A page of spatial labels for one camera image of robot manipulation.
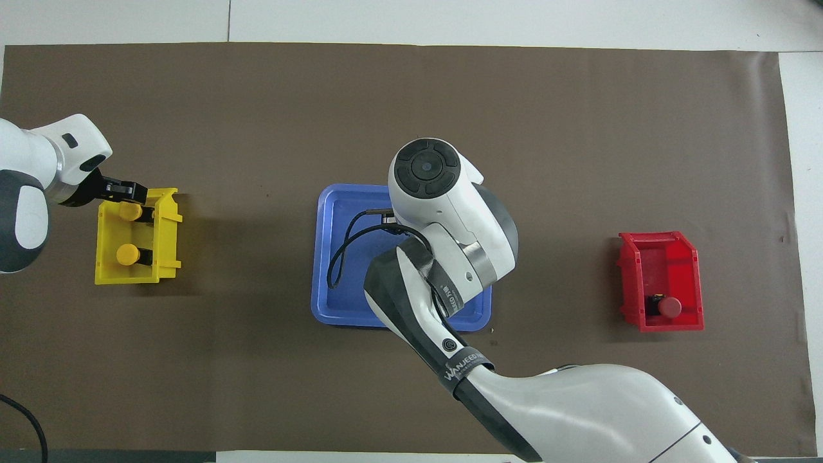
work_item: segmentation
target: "brown tabletop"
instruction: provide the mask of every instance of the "brown tabletop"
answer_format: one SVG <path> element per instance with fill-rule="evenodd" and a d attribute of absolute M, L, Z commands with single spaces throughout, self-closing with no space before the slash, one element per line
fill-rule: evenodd
<path fill-rule="evenodd" d="M 53 447 L 505 452 L 386 330 L 309 310 L 331 183 L 384 184 L 420 136 L 485 174 L 520 232 L 493 316 L 499 372 L 643 369 L 727 445 L 812 455 L 777 54 L 342 44 L 7 47 L 0 117 L 79 112 L 104 175 L 179 188 L 179 276 L 94 285 L 96 208 L 0 278 L 0 391 Z M 706 329 L 622 321 L 619 232 L 700 252 Z M 13 410 L 0 447 L 33 446 Z"/>

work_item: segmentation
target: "yellow cap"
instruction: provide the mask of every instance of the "yellow cap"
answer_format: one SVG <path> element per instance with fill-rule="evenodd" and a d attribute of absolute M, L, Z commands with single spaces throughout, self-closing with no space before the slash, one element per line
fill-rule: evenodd
<path fill-rule="evenodd" d="M 135 203 L 120 203 L 120 218 L 126 222 L 134 222 L 138 220 L 143 214 L 143 208 L 140 204 Z"/>
<path fill-rule="evenodd" d="M 117 261 L 120 265 L 134 265 L 138 259 L 140 259 L 140 250 L 132 243 L 126 243 L 117 248 Z"/>

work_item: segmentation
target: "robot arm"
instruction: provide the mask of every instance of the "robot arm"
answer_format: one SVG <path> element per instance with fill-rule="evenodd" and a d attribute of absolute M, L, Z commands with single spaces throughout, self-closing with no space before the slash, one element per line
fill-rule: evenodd
<path fill-rule="evenodd" d="M 389 194 L 410 238 L 378 256 L 366 299 L 440 383 L 525 461 L 733 463 L 683 402 L 650 375 L 616 365 L 562 367 L 528 378 L 494 372 L 446 321 L 514 268 L 517 229 L 482 176 L 450 144 L 415 140 L 395 156 Z"/>
<path fill-rule="evenodd" d="M 0 119 L 0 274 L 24 269 L 49 234 L 47 201 L 82 206 L 94 198 L 146 202 L 146 188 L 103 177 L 112 154 L 85 115 L 32 130 Z"/>

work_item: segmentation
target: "blue tray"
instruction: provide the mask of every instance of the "blue tray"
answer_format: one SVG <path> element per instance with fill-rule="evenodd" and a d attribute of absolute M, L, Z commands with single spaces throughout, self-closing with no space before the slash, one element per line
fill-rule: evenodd
<path fill-rule="evenodd" d="M 387 186 L 335 184 L 320 194 L 311 288 L 311 311 L 318 320 L 327 325 L 385 327 L 365 300 L 365 272 L 374 257 L 397 246 L 407 236 L 372 231 L 355 240 L 346 250 L 346 267 L 340 285 L 335 289 L 326 285 L 326 272 L 328 261 L 343 242 L 351 219 L 366 209 L 391 207 Z M 379 223 L 379 215 L 361 217 L 351 233 Z M 466 302 L 460 312 L 449 318 L 449 323 L 459 331 L 477 331 L 486 326 L 490 318 L 491 288 L 487 288 Z"/>

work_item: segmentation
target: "yellow bin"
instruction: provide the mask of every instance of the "yellow bin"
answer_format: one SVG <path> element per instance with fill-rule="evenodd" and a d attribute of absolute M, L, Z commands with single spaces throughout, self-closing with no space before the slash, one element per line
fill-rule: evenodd
<path fill-rule="evenodd" d="M 183 216 L 177 213 L 174 193 L 176 188 L 148 190 L 146 207 L 154 208 L 151 222 L 134 222 L 140 216 L 140 208 L 134 204 L 100 204 L 95 284 L 158 283 L 161 278 L 177 276 L 177 224 Z M 123 245 L 151 250 L 151 265 L 120 264 L 117 251 Z"/>

